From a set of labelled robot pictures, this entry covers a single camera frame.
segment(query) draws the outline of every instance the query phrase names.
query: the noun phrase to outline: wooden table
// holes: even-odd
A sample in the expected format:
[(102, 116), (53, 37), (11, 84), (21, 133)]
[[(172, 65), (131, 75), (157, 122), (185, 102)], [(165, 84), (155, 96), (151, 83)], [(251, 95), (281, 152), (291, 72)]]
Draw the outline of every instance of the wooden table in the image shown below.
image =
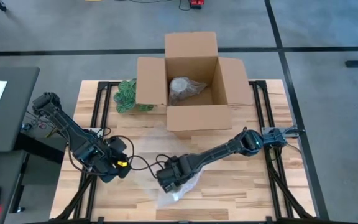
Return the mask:
[[(282, 81), (266, 81), (276, 126), (291, 126), (292, 118)], [(81, 84), (74, 115), (74, 120), (81, 127), (90, 126), (98, 82), (99, 80), (87, 80)], [(100, 124), (103, 99), (104, 96), (101, 100), (98, 124)], [(263, 97), (261, 103), (265, 123), (268, 123)], [(135, 154), (153, 163), (155, 156), (160, 153), (172, 156), (210, 149), (233, 138), (244, 126), (249, 129), (260, 129), (255, 105), (233, 106), (231, 109), (232, 130), (174, 134), (166, 131), (165, 107), (159, 106), (148, 113), (133, 111), (118, 114), (111, 97), (108, 127), (112, 129), (110, 135), (125, 135), (133, 140)], [(288, 141), (298, 147), (295, 139)], [(129, 146), (127, 153), (131, 154), (130, 144), (126, 143)], [(315, 215), (300, 152), (292, 147), (285, 147), (282, 159), (289, 189), (306, 211)], [(137, 159), (134, 159), (132, 165), (136, 168), (145, 167), (145, 164)], [(108, 184), (98, 179), (92, 220), (96, 220), (99, 216), (105, 217), (106, 221), (255, 221), (265, 220), (266, 216), (274, 218), (267, 176), (263, 151), (253, 157), (232, 155), (206, 166), (196, 187), (181, 200), (168, 206), (158, 204), (158, 196), (162, 190), (148, 170), (131, 171), (125, 179), (116, 178)], [(66, 153), (50, 217), (56, 217), (66, 207), (78, 189), (79, 179), (80, 173), (71, 166)], [(284, 216), (283, 197), (281, 191), (278, 190), (278, 193)], [(88, 194), (84, 199), (81, 217), (85, 216), (87, 198)]]

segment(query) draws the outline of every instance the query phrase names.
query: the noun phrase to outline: object in plastic bag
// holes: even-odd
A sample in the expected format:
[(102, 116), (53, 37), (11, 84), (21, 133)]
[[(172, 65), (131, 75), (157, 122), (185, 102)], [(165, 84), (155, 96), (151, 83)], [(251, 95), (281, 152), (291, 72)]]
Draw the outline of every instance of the object in plastic bag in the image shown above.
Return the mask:
[(199, 83), (187, 77), (174, 78), (169, 85), (170, 105), (173, 106), (180, 100), (201, 93), (206, 86), (205, 83)]
[(183, 198), (187, 192), (191, 191), (197, 185), (202, 172), (203, 171), (201, 170), (185, 184), (182, 184), (179, 188), (172, 192), (165, 193), (162, 189), (160, 189), (160, 192), (158, 193), (157, 207), (161, 208), (167, 205), (171, 205), (179, 201), (179, 199)]

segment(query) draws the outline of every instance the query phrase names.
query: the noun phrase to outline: gray floor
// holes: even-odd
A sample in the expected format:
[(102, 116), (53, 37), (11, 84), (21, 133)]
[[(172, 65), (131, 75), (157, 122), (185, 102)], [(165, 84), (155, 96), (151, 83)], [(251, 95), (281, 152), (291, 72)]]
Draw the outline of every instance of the gray floor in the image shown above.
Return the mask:
[[(271, 2), (285, 47), (358, 45), (358, 1)], [(275, 46), (263, 0), (207, 0), (202, 10), (188, 12), (178, 10), (177, 0), (158, 4), (6, 0), (6, 4), (9, 13), (0, 11), (0, 51), (162, 48), (164, 33), (198, 30), (215, 31), (220, 47)], [(249, 78), (283, 78), (277, 53), (221, 55), (243, 59)], [(81, 80), (135, 77), (138, 56), (0, 57), (0, 66), (40, 67), (33, 98), (54, 91), (72, 115)], [(358, 68), (344, 66), (346, 60), (357, 60), (358, 52), (286, 56), (329, 216), (358, 222)], [(33, 170), (58, 176), (55, 168)], [(29, 209), (18, 220), (46, 220), (55, 184), (52, 177), (26, 188), (22, 203)], [(34, 197), (38, 190), (45, 194)], [(6, 223), (20, 223), (14, 221), (17, 217), (8, 217)]]

